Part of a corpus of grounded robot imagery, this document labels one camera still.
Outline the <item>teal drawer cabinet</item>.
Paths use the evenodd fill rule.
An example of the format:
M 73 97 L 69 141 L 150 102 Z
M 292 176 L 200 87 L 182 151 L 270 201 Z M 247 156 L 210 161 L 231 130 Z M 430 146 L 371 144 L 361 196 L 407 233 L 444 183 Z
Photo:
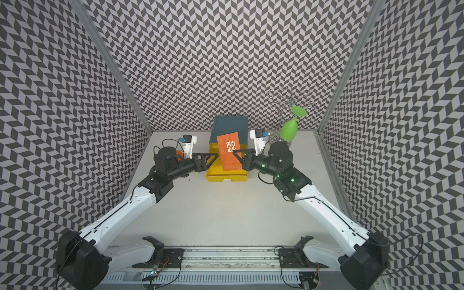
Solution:
M 217 137 L 238 133 L 241 145 L 248 144 L 248 117 L 246 116 L 217 116 L 213 122 L 209 143 L 217 143 Z

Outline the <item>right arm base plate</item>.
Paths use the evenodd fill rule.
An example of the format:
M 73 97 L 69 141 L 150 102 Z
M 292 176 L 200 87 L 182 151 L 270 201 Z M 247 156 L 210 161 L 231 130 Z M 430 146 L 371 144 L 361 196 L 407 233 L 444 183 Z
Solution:
M 301 268 L 301 269 L 317 269 L 328 268 L 328 266 L 321 263 L 313 263 L 303 254 L 302 250 L 295 248 L 285 248 L 283 246 L 276 246 L 274 254 L 278 257 L 280 268 Z

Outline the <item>orange postcard pack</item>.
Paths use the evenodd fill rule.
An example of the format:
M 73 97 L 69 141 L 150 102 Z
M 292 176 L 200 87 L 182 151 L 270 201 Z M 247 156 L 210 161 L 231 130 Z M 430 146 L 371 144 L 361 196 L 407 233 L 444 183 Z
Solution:
M 221 158 L 222 169 L 224 171 L 234 171 L 242 169 L 242 164 L 234 156 L 235 150 L 240 150 L 239 135 L 237 132 L 220 135 L 216 137 Z

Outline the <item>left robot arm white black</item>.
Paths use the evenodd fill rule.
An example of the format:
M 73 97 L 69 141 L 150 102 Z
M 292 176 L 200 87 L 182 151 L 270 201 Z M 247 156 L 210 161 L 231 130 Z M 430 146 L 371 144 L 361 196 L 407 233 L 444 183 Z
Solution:
M 141 242 L 109 248 L 112 241 L 144 211 L 159 203 L 173 188 L 174 180 L 192 172 L 208 170 L 217 153 L 180 156 L 174 147 L 164 147 L 153 157 L 152 169 L 119 205 L 95 222 L 77 231 L 64 232 L 56 249 L 55 272 L 77 290 L 93 290 L 107 274 L 140 263 L 157 266 L 164 261 L 164 244 L 152 236 Z

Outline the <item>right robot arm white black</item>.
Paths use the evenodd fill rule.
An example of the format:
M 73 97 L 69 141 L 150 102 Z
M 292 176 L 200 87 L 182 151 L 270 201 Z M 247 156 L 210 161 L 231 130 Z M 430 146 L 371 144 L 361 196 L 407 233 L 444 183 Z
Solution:
M 254 149 L 235 150 L 233 155 L 244 170 L 271 175 L 274 187 L 282 196 L 309 212 L 335 239 L 335 245 L 314 238 L 305 242 L 302 252 L 308 261 L 340 271 L 356 290 L 370 289 L 386 271 L 387 238 L 364 228 L 329 202 L 294 166 L 293 154 L 286 142 L 272 144 L 268 155 Z

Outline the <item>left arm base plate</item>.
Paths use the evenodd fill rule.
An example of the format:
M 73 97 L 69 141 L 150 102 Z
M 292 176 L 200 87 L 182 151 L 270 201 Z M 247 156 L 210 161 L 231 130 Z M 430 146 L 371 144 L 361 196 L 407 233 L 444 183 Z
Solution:
M 184 257 L 185 249 L 183 248 L 165 248 L 163 251 L 156 251 L 152 257 L 143 263 L 137 263 L 132 267 L 134 269 L 148 268 L 180 268 Z

